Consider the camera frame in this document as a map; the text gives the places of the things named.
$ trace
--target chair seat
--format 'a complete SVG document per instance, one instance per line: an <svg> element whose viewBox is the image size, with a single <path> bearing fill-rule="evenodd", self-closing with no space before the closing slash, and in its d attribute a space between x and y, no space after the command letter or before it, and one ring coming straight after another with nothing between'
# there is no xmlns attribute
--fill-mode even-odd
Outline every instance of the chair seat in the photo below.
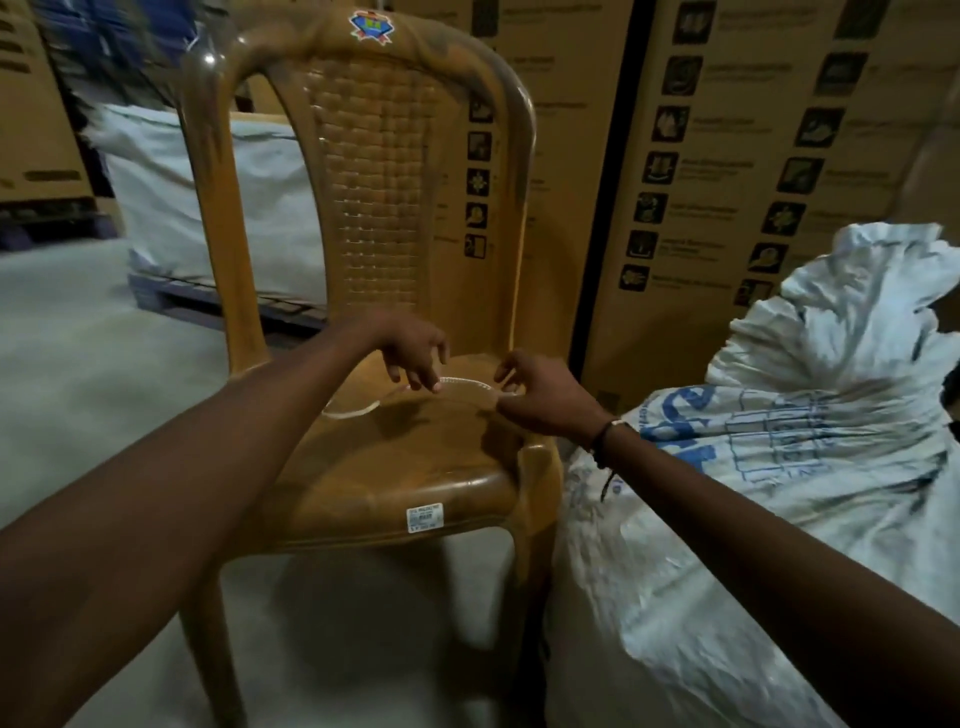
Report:
<svg viewBox="0 0 960 728"><path fill-rule="evenodd" d="M443 376L492 384L495 367L490 356L459 356ZM407 538L407 509L434 503L443 505L446 530L502 522L516 505L523 434L495 413L495 398L457 381L446 382L439 395L398 391L379 354L368 357L328 409L381 400L379 406L348 419L319 417L230 551Z"/></svg>

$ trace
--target person's arm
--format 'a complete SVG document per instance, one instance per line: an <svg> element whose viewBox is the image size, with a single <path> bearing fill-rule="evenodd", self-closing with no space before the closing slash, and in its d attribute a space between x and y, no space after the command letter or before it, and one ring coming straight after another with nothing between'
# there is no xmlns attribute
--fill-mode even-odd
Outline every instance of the person's arm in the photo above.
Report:
<svg viewBox="0 0 960 728"><path fill-rule="evenodd" d="M586 448L613 420L559 360L513 352L505 379L526 393L497 409L533 431ZM603 451L852 728L960 725L957 625L627 426Z"/></svg>
<svg viewBox="0 0 960 728"><path fill-rule="evenodd" d="M350 371L380 349L437 391L434 348L408 314L335 323L0 531L0 723L65 723L176 613Z"/></svg>

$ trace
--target chair backrest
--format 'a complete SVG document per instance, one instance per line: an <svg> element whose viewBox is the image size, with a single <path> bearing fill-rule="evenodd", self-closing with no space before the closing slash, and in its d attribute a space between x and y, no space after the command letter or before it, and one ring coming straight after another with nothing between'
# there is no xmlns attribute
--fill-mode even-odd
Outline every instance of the chair backrest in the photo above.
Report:
<svg viewBox="0 0 960 728"><path fill-rule="evenodd" d="M230 372L269 359L233 159L236 87L262 73L287 112L324 237L327 311L397 305L430 316L428 254L444 146L438 96L473 94L500 134L496 200L497 310L489 352L513 343L516 288L535 122L510 66L441 23L330 4L240 12L201 32L183 57L180 121L224 309Z"/></svg>

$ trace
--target wooden pallet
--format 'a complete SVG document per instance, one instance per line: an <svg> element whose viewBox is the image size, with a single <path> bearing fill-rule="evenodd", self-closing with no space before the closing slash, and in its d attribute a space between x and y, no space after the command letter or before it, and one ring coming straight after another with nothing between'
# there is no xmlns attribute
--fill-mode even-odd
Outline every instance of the wooden pallet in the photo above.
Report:
<svg viewBox="0 0 960 728"><path fill-rule="evenodd" d="M224 329L220 296L210 279L172 279L140 273L127 275L136 304L174 319ZM304 299L263 294L257 297L260 325L271 346L289 348L326 325L326 308Z"/></svg>
<svg viewBox="0 0 960 728"><path fill-rule="evenodd" d="M113 219L92 197L0 203L0 250L25 251L62 240L116 236Z"/></svg>

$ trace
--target hand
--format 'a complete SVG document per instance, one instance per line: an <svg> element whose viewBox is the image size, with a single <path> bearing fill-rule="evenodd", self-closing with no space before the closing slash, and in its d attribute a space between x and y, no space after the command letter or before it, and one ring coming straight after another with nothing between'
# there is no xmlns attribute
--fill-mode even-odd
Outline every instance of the hand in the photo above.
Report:
<svg viewBox="0 0 960 728"><path fill-rule="evenodd" d="M501 397L496 411L541 435L559 435L586 448L613 419L560 359L516 349L507 354L493 380L506 380L506 393L515 392L521 384L526 388L525 394Z"/></svg>
<svg viewBox="0 0 960 728"><path fill-rule="evenodd" d="M433 369L433 350L437 349L442 364L450 356L446 334L428 321L412 313L395 309L376 309L366 314L369 325L376 332L375 345L383 352L390 379L400 382L400 370L405 370L410 388L426 387L433 393L440 391L440 378Z"/></svg>

